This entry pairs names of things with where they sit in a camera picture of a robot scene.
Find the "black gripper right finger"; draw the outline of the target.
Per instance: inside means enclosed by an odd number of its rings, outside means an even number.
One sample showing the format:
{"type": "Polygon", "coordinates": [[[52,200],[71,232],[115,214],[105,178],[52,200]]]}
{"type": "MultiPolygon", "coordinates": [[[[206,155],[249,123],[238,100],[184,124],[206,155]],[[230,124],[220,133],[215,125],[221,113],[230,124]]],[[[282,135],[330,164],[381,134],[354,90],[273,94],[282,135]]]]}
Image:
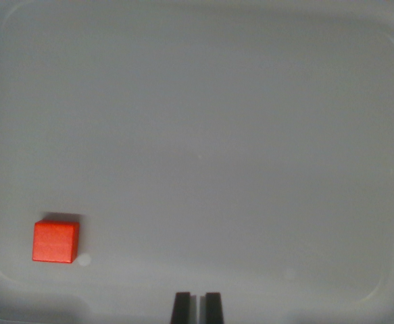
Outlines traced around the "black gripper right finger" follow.
{"type": "Polygon", "coordinates": [[[219,292],[207,292],[200,298],[199,322],[203,324],[224,324],[222,297],[219,292]]]}

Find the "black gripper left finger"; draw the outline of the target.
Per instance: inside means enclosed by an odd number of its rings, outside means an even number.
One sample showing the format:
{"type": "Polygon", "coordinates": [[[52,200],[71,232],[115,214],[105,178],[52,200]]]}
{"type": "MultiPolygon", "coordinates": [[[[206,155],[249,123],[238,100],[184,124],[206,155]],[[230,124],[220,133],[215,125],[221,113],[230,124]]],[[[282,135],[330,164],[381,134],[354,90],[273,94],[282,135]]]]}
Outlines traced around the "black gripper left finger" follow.
{"type": "Polygon", "coordinates": [[[192,324],[197,322],[196,296],[190,292],[177,292],[174,298],[171,324],[192,324]]]}

